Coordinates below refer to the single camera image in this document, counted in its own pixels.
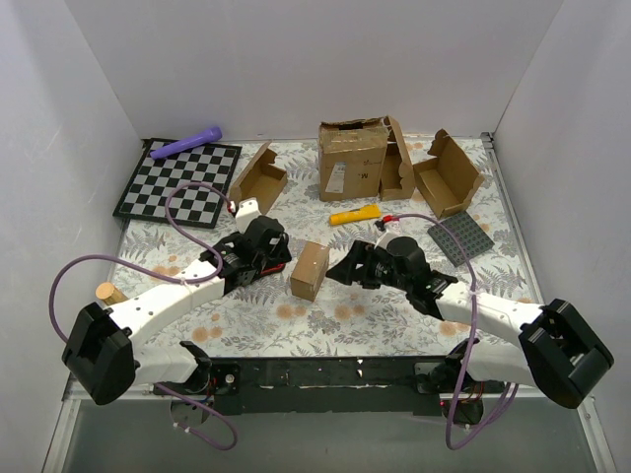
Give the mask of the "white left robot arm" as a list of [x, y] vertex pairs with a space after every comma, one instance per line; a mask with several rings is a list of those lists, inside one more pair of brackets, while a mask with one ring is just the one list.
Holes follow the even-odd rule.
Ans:
[[201, 394], [211, 383], [211, 358], [190, 341], [170, 347], [147, 343], [156, 333], [195, 308], [218, 300], [291, 260], [284, 227], [266, 216], [243, 232], [222, 238], [212, 250], [162, 284], [123, 303], [86, 305], [78, 313], [62, 361], [98, 405], [131, 386], [163, 383], [181, 394]]

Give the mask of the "small cardboard box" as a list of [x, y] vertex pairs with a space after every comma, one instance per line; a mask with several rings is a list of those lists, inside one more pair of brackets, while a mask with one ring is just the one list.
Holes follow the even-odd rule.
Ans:
[[292, 295], [314, 302], [328, 269], [328, 263], [329, 248], [319, 243], [308, 241], [298, 258], [290, 278]]

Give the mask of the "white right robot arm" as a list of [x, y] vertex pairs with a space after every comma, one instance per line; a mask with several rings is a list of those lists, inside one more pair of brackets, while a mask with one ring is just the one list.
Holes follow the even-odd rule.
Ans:
[[364, 289], [387, 286], [402, 291], [424, 315], [477, 329], [502, 344], [474, 343], [471, 352], [451, 353], [448, 384], [468, 391], [479, 381], [497, 380], [538, 388], [556, 404], [577, 408], [614, 358], [579, 312], [556, 299], [526, 304], [475, 293], [457, 278], [431, 269], [415, 239], [397, 236], [378, 244], [356, 240], [327, 278]]

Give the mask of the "red black utility knife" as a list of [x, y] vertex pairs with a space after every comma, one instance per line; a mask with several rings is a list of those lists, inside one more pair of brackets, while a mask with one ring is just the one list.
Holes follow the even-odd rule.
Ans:
[[280, 263], [280, 264], [278, 264], [276, 266], [266, 268], [266, 269], [264, 269], [264, 270], [262, 270], [260, 272], [260, 276], [263, 277], [263, 276], [267, 276], [267, 275], [270, 275], [270, 274], [276, 274], [276, 273], [282, 272], [284, 270], [285, 266], [286, 266], [285, 263]]

